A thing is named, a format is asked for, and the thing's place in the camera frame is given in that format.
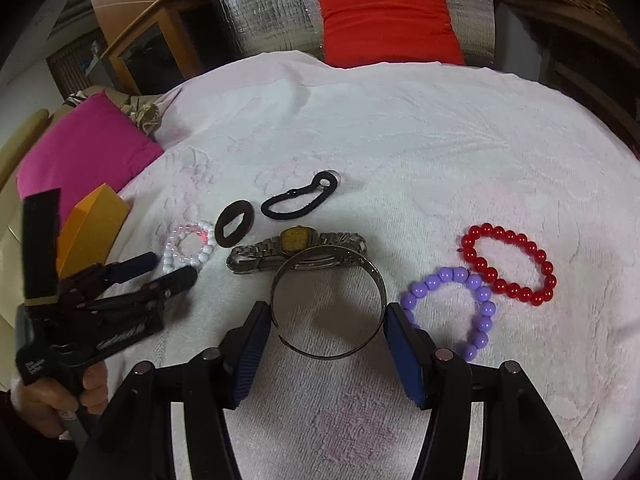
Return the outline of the person's left hand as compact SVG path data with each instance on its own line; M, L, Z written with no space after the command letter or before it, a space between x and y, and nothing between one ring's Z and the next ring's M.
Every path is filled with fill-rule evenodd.
M39 379L25 386L18 376L12 378L10 398L17 415L47 438L57 438L65 427L59 412L76 412L85 408L91 415L101 415L108 403L107 367L104 362L90 366L82 378L79 396L74 396L58 382Z

